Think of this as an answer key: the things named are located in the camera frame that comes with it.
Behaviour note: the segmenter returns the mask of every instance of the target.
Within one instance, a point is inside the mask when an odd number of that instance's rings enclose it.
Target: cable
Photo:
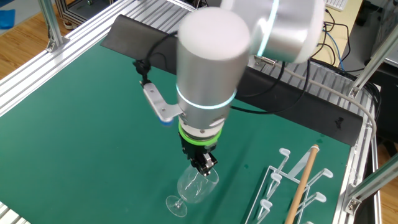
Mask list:
[[[350,70],[350,71],[345,71],[345,72],[359,72],[359,71],[362,71],[364,69],[365,68],[359,68],[359,69],[356,69],[356,70]]]
[[[169,69],[169,67],[167,66],[167,58],[166,58],[166,56],[165,56],[164,54],[160,53],[160,52],[156,52],[156,53],[152,54],[150,57],[152,58],[152,57],[155,56],[155,55],[160,55],[160,56],[162,56],[162,58],[164,59],[165,68],[166,68],[166,70],[167,70],[168,72],[170,72],[170,69]]]
[[[266,90],[264,90],[264,91],[262,91],[262,92],[259,92],[259,93],[253,93],[253,94],[249,94],[249,95],[239,95],[239,96],[240,96],[240,97],[255,97],[255,96],[263,95],[263,94],[265,94],[265,93],[271,91],[273,88],[275,88],[275,86],[278,84],[278,82],[279,82],[280,79],[282,78],[282,76],[283,76],[283,74],[284,74],[284,71],[285,71],[285,66],[286,66],[286,63],[285,63],[285,62],[282,62],[282,66],[281,66],[281,68],[280,68],[280,72],[279,72],[278,78],[277,78],[277,80],[274,82],[274,84],[272,84],[272,86],[271,86],[270,88],[268,88],[268,89],[266,89]]]
[[[334,66],[334,64],[336,63],[336,54],[335,54],[335,51],[333,50],[333,47],[331,47],[328,44],[323,44],[323,43],[318,43],[318,45],[324,45],[324,46],[327,46],[330,48],[331,53],[333,54],[333,63],[330,63],[329,65]]]
[[[291,74],[291,75],[293,75],[293,76],[295,76],[296,78],[299,78],[299,79],[301,79],[301,80],[304,80],[304,79],[305,79],[304,77],[302,77],[302,76],[300,76],[300,75],[297,75],[296,73],[294,73],[294,72],[292,72],[292,71],[290,71],[290,70],[288,70],[288,69],[286,69],[285,72],[287,72],[287,73],[289,73],[289,74]],[[329,92],[331,92],[331,93],[333,93],[333,94],[335,94],[335,95],[337,95],[337,96],[339,96],[339,97],[345,99],[346,101],[349,101],[350,103],[354,104],[355,106],[357,106],[361,111],[363,111],[363,112],[366,114],[366,116],[368,116],[370,122],[372,123],[372,135],[371,135],[371,139],[373,139],[373,138],[375,137],[375,135],[376,135],[376,130],[377,130],[376,121],[375,121],[375,119],[372,117],[372,114],[371,114],[364,106],[362,106],[362,105],[359,104],[358,102],[354,101],[354,99],[351,99],[350,97],[348,97],[348,96],[346,96],[346,95],[344,95],[344,94],[341,94],[340,92],[338,92],[338,91],[336,91],[336,90],[334,90],[334,89],[332,89],[332,88],[329,88],[329,87],[327,87],[327,86],[325,86],[325,85],[322,85],[321,83],[315,82],[315,81],[313,81],[313,80],[309,80],[309,82],[310,82],[311,84],[316,85],[316,86],[318,86],[318,87],[320,87],[320,88],[323,88],[323,89],[325,89],[325,90],[327,90],[327,91],[329,91]]]
[[[324,23],[326,23],[326,24],[333,24],[333,25],[336,25],[336,26],[343,26],[343,27],[346,28],[346,31],[347,31],[348,53],[343,57],[343,59],[341,59],[341,61],[343,62],[343,61],[348,57],[349,53],[351,53],[351,44],[350,44],[350,42],[349,42],[349,29],[348,29],[348,26],[345,25],[345,24],[337,24],[337,23],[331,23],[331,22],[324,22]]]
[[[333,20],[333,25],[331,26],[330,30],[325,29],[327,32],[330,32],[331,30],[333,30],[333,28],[335,28],[336,21],[335,21],[335,18],[333,18],[333,16],[331,15],[331,13],[329,12],[328,9],[325,9],[325,12],[327,12],[329,14],[329,16],[331,17],[331,19]]]
[[[282,66],[279,64],[276,64],[280,69],[282,69]],[[242,111],[242,112],[246,112],[246,113],[252,113],[252,114],[276,114],[276,113],[281,113],[281,112],[285,112],[289,109],[291,109],[292,107],[294,107],[303,97],[305,90],[307,89],[308,86],[308,80],[310,79],[310,66],[311,66],[311,62],[310,60],[307,60],[307,76],[303,79],[305,79],[304,82],[304,87],[303,90],[300,94],[300,96],[297,98],[297,100],[288,108],[282,109],[282,110],[277,110],[277,111],[253,111],[253,110],[248,110],[248,109],[244,109],[244,108],[239,108],[237,106],[231,106],[231,109],[234,110],[238,110],[238,111]]]
[[[344,71],[343,61],[342,61],[342,59],[341,59],[340,50],[338,49],[337,43],[336,43],[336,41],[334,40],[334,38],[333,38],[328,32],[326,32],[326,34],[330,37],[330,39],[331,39],[331,40],[333,41],[333,43],[335,43],[335,45],[336,45],[338,60],[340,60],[341,69]]]
[[[148,53],[144,59],[141,60],[135,60],[132,64],[136,67],[137,73],[142,75],[142,82],[141,85],[145,85],[146,83],[150,83],[150,80],[148,79],[148,72],[151,68],[150,64],[150,58],[152,57],[152,54],[154,53],[154,50],[156,47],[158,47],[163,41],[167,40],[170,37],[173,37],[177,34],[178,31],[173,31],[167,35],[165,35],[163,38],[155,42],[150,49],[148,50]]]
[[[323,23],[323,28],[326,30],[326,24],[325,24],[325,23]],[[325,35],[323,36],[323,42],[322,42],[322,44],[325,44],[325,42],[326,42],[326,32],[325,32]],[[320,47],[320,48],[311,56],[311,58],[313,58],[314,56],[316,56],[316,54],[319,53],[319,52],[322,50],[322,48],[323,48],[323,45],[322,45],[322,47]]]

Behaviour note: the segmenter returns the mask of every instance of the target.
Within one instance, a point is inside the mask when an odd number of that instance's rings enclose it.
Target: black panel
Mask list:
[[[163,38],[165,34],[120,15],[101,45],[129,57],[141,59],[146,56],[152,44]],[[177,38],[170,38],[155,50],[155,52],[161,52],[167,57],[168,72],[173,74],[176,74],[176,46]],[[159,54],[151,59],[151,64],[167,71],[165,60]],[[246,67],[238,86],[238,92],[252,93],[256,90],[264,90],[274,82],[275,78]],[[299,97],[300,91],[296,87],[280,82],[271,92],[265,95],[254,98],[237,96],[237,99],[263,110],[275,111],[287,108],[294,103]],[[362,117],[309,93],[304,94],[303,98],[293,108],[277,115],[351,146],[355,144],[363,122]]]

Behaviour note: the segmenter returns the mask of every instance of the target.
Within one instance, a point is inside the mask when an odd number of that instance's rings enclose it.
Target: white cylindrical robot link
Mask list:
[[[248,62],[250,32],[235,13],[207,7],[178,30],[177,92],[182,128],[198,139],[222,127]]]

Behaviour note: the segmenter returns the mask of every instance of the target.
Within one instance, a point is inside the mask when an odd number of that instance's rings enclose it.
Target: wooden dowel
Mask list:
[[[297,209],[299,208],[300,202],[302,195],[305,190],[305,186],[307,185],[308,178],[310,177],[311,169],[313,162],[315,161],[315,157],[317,156],[318,153],[318,145],[313,145],[313,148],[311,148],[311,153],[308,158],[307,164],[305,165],[303,175],[301,176],[300,183],[298,184],[296,194],[294,195],[292,205],[290,206],[289,213],[287,214],[287,218],[285,221],[285,224],[293,224],[294,218],[297,213]]]

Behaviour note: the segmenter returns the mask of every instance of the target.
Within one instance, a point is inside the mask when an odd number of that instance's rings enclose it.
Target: table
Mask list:
[[[334,9],[330,9],[327,7],[333,18],[335,19],[336,23],[339,24],[345,24],[348,26],[349,33],[351,33],[351,30],[354,26],[356,16],[358,15],[359,8],[361,7],[363,0],[348,0],[346,7],[344,8],[343,11],[339,12]],[[325,21],[328,22],[333,22],[330,15],[325,12]],[[319,43],[323,42],[323,33],[320,37]],[[333,30],[330,32],[330,35],[334,38],[334,40],[337,43],[337,46],[340,50],[340,55],[341,58],[343,58],[342,54],[344,52],[344,49],[347,45],[347,31],[346,27],[343,26],[335,26]],[[338,60],[337,56],[337,49],[336,45],[333,43],[333,41],[330,39],[329,36],[326,37],[326,44],[330,45],[333,47],[333,50],[335,51],[336,54],[336,62],[334,66],[338,67],[340,62]],[[332,63],[333,62],[333,55],[331,50],[328,47],[322,48],[322,50],[314,57],[317,60],[324,61],[326,63]]]

